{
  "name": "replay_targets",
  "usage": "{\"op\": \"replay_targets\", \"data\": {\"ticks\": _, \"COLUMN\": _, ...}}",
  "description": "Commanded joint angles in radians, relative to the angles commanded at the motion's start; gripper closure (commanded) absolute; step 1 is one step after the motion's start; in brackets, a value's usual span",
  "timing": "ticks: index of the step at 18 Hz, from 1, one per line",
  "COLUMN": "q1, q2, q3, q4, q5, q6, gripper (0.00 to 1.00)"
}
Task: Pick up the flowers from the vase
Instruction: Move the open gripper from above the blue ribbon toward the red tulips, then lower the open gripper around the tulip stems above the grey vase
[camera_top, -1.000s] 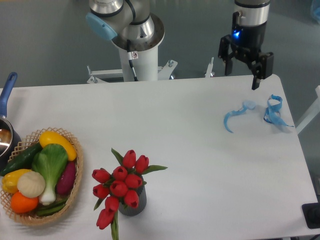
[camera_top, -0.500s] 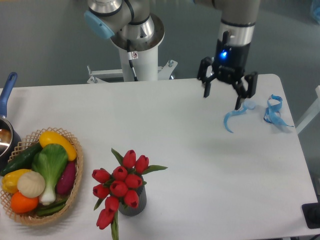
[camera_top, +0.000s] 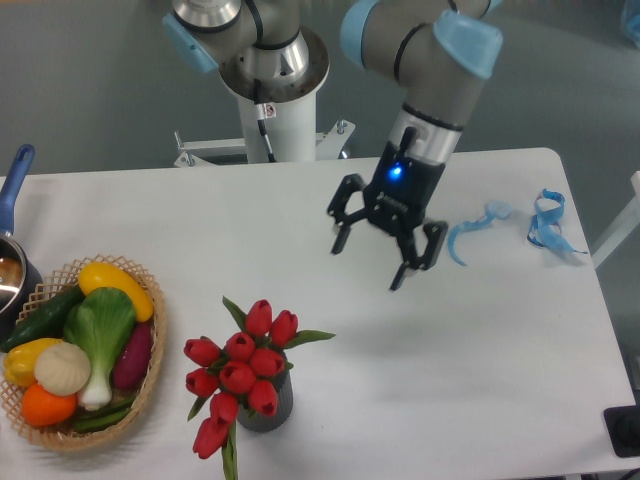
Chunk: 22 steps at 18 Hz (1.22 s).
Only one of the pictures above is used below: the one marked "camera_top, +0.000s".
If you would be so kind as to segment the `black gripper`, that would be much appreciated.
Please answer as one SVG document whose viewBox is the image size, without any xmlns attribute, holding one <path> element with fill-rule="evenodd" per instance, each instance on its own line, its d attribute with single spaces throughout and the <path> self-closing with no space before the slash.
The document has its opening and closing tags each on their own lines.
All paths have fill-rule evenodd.
<svg viewBox="0 0 640 480">
<path fill-rule="evenodd" d="M 400 250 L 402 261 L 391 282 L 391 291 L 399 290 L 410 273 L 431 269 L 449 225 L 446 221 L 426 221 L 425 214 L 444 169 L 443 164 L 413 159 L 393 143 L 387 143 L 371 182 L 365 187 L 359 174 L 346 175 L 329 202 L 327 214 L 337 228 L 331 253 L 340 254 L 351 226 L 367 218 L 394 237 Z M 363 192 L 365 208 L 347 213 L 346 206 L 356 192 Z"/>
</svg>

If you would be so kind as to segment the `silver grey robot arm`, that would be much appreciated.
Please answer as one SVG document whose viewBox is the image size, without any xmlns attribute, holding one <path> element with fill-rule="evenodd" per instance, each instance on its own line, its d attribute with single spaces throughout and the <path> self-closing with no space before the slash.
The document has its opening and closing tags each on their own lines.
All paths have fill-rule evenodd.
<svg viewBox="0 0 640 480">
<path fill-rule="evenodd" d="M 345 14 L 341 48 L 354 64 L 403 88 L 405 99 L 372 178 L 343 178 L 327 212 L 340 253 L 354 223 L 393 237 L 398 289 L 436 262 L 447 226 L 425 217 L 503 43 L 484 22 L 489 1 L 359 1 Z M 252 163 L 316 156 L 315 96 L 327 49 L 295 1 L 176 1 L 163 27 L 195 70 L 218 72 L 235 95 Z"/>
</svg>

